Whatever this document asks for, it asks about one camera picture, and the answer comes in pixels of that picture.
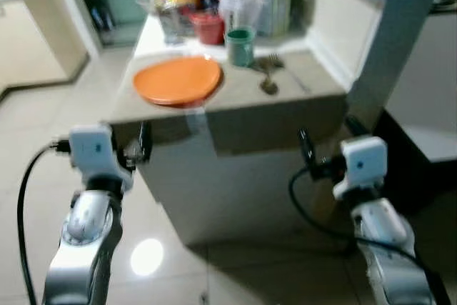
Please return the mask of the orange plate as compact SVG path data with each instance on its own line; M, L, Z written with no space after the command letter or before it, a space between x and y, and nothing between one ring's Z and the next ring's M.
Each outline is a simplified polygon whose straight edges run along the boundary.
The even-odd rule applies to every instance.
M133 87L147 102L180 106L207 99L222 81L222 68L205 56L176 57L136 72Z

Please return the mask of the metal spoon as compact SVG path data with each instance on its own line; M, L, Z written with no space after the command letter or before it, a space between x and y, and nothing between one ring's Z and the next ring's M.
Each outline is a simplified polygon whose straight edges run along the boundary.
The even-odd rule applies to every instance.
M272 80L272 72L276 67L272 63L260 63L260 68L261 73L263 73L260 89L267 95L276 95L278 92L278 86L277 83Z

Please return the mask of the white kitchen counter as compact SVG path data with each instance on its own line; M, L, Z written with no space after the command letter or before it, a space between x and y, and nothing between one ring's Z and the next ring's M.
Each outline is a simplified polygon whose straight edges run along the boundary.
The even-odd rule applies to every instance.
M275 95L262 91L262 73L232 66L224 47L192 38L169 44L161 22L148 17L104 117L120 146L148 125L151 155L138 172L184 245L305 227L287 194L288 180L303 165L299 131L310 136L319 158L337 155L350 136L348 86L317 35L258 38L255 54L283 62L271 74ZM135 74L144 68L195 56L218 62L222 75L202 102L161 106L135 90Z

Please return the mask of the metal fork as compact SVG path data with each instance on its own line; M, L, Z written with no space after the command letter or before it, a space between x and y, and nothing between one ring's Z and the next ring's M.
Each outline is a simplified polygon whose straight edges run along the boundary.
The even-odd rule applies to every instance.
M249 69L262 74L271 74L274 71L283 69L285 63L278 54L268 54L268 56L255 57L248 65Z

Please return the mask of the clear glass jar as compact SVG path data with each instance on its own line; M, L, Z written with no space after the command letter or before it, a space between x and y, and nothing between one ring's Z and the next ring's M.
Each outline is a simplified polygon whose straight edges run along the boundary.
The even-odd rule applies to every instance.
M189 19L180 8L174 7L158 11L158 18L164 33L164 43L182 44L186 37L193 34Z

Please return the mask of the green cup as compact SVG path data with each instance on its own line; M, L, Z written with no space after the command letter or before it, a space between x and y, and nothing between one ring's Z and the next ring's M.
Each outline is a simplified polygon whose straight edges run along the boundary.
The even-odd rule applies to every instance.
M224 35L226 60L232 66L248 67L254 61L254 44L256 31L249 26L238 26L228 29Z

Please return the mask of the red cup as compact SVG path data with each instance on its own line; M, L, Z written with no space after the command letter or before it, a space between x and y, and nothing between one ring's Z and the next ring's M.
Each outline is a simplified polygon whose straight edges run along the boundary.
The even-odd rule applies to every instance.
M189 15L194 33L200 44L224 44L225 23L214 11L200 11Z

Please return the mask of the cream kitchen cabinet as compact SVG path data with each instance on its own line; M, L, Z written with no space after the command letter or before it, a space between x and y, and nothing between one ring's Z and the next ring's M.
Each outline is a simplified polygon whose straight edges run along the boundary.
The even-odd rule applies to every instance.
M0 93L72 81L88 62L64 0L0 0Z

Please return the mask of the clear plastic wrap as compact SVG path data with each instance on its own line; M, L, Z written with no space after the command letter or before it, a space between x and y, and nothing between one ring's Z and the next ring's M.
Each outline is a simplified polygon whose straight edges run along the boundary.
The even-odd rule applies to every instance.
M265 0L219 0L216 11L223 19L227 31L248 27L258 31Z

